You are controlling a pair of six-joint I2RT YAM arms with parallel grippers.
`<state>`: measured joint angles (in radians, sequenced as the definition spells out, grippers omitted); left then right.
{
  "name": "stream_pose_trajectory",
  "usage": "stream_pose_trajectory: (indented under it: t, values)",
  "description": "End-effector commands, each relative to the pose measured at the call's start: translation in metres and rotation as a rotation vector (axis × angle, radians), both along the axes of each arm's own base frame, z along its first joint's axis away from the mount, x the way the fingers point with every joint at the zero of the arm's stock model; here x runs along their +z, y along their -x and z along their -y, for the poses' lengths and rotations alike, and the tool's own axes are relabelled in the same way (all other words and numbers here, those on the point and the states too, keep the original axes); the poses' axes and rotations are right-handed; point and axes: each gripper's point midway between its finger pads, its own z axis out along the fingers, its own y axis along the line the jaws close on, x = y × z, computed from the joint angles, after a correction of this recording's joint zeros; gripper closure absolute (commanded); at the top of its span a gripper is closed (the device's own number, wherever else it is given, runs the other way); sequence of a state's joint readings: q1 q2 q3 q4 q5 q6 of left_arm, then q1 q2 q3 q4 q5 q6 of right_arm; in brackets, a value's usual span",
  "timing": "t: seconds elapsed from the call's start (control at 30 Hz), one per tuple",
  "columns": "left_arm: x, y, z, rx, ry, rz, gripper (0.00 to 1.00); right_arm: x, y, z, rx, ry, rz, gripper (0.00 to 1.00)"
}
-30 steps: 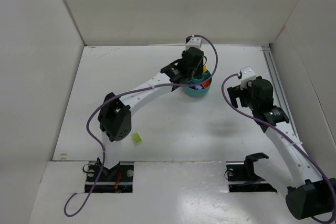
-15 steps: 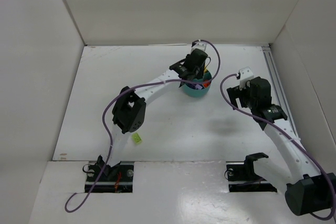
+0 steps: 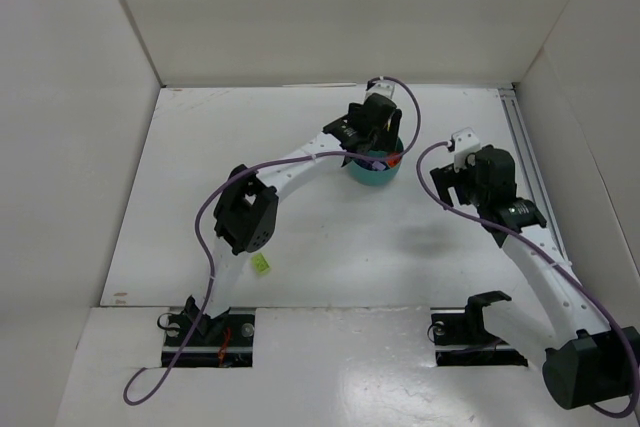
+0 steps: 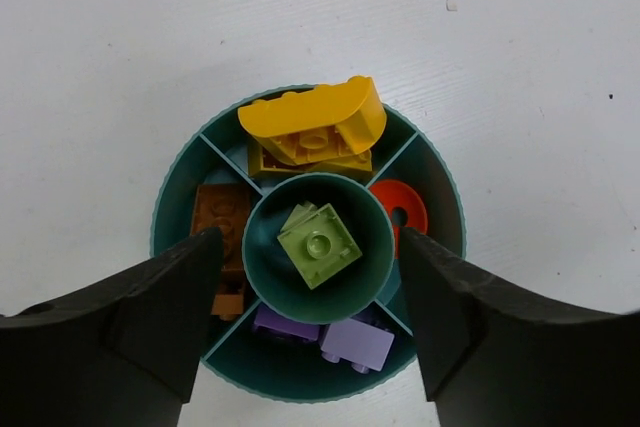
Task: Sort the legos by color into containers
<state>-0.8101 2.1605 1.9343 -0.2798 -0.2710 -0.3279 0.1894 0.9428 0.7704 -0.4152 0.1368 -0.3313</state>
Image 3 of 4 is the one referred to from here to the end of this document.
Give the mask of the purple printed lego tile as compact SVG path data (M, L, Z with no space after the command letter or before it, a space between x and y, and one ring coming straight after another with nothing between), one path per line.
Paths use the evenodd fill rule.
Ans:
M388 165L385 162L368 162L364 168L369 171L383 172L388 169Z

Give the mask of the orange lego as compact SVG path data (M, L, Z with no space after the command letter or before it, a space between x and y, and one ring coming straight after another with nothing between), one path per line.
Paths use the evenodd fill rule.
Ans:
M391 156L388 160L387 160L387 166L389 168L395 168L402 160L402 157L400 155L394 155Z

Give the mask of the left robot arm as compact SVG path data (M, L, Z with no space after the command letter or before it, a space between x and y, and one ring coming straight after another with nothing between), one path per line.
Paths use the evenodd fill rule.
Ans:
M373 172L399 164L406 149L399 145L402 112L393 92L388 78L369 83L363 101L350 104L314 138L281 159L237 166L199 208L194 230L209 263L208 281L203 300L190 296L184 307L196 332L207 336L220 325L248 257L273 237L288 196L352 163Z

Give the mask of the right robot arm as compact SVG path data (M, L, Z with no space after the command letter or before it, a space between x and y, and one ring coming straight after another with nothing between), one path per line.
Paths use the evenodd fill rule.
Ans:
M452 163L418 180L444 210L481 225L523 274L548 322L527 314L499 290L466 305L474 336L499 339L541 371L554 402L565 410L588 406L623 419L639 403L639 332L623 327L589 293L553 239L537 205L517 193L511 154L477 138L437 142Z

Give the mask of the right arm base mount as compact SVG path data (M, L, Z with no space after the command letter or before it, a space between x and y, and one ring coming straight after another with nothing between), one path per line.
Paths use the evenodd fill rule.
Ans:
M527 359L484 326L483 310L511 297L501 291L470 296L463 307L432 308L427 336L437 367L527 367Z

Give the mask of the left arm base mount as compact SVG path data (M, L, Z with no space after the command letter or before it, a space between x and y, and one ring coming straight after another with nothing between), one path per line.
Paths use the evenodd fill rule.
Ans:
M163 332L161 365L168 367L186 339L199 312L193 298L180 311L161 314L156 326ZM230 308L216 318L204 315L174 364L175 368L250 368L256 310Z

